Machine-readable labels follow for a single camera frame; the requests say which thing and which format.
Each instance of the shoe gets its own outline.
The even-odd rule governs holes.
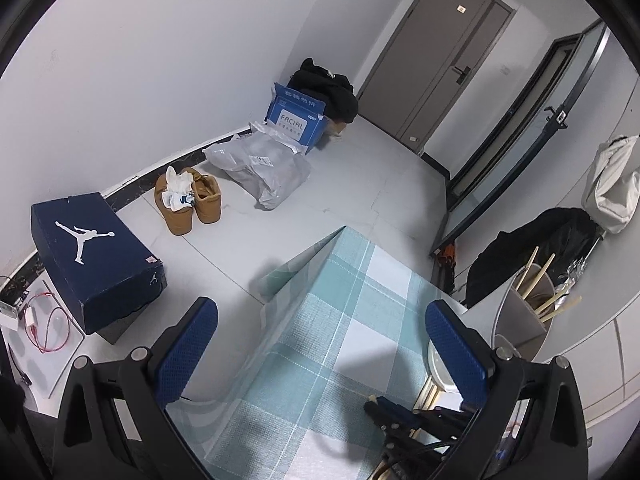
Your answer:
[[[181,236],[191,231],[193,222],[191,221],[191,215],[193,214],[193,207],[183,207],[178,211],[171,211],[165,207],[162,203],[162,192],[166,191],[166,177],[164,174],[158,177],[156,180],[156,188],[154,190],[154,199],[156,205],[164,217],[166,226],[169,228],[172,234]]]
[[[222,195],[215,177],[203,175],[193,168],[184,168],[193,175],[191,189],[196,197],[196,215],[203,224],[213,224],[220,220]]]

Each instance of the metal screw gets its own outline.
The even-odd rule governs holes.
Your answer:
[[[510,348],[500,346],[495,351],[495,354],[498,356],[498,359],[502,359],[503,361],[508,361],[513,357],[513,351]]]
[[[556,364],[566,370],[569,367],[569,359],[567,359],[563,355],[559,355],[558,357],[556,357]]]
[[[86,356],[81,355],[74,361],[74,367],[78,369],[84,368],[88,362],[89,359],[87,359]]]
[[[148,352],[147,352],[146,348],[144,348],[142,346],[139,346],[133,352],[131,352],[131,358],[134,361],[142,361],[142,359],[144,359],[146,357],[147,353]]]

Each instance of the black bag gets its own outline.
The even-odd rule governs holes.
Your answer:
[[[474,306],[525,266],[536,246],[535,262],[544,265],[552,253],[547,273],[554,285],[564,282],[566,270],[586,256],[600,228],[587,212],[578,208],[553,208],[511,233],[501,231],[469,268],[466,307]]]
[[[302,62],[287,86],[323,101],[324,114],[336,123],[353,123],[358,114],[358,100],[347,76],[332,76],[327,69],[314,65],[310,57]]]

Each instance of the white square on tablecloth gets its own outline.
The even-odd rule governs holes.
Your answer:
[[[411,269],[376,246],[371,255],[367,276],[406,299]]]
[[[334,371],[386,392],[398,344],[352,319],[344,335]]]
[[[285,480],[354,480],[358,476],[366,451],[355,444],[307,430]]]

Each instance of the checkered tablecloth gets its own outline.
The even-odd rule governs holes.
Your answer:
[[[413,406],[427,373],[424,311],[454,300],[348,227],[261,285],[262,340],[228,396],[168,413],[218,480],[367,478],[383,435],[364,402]]]

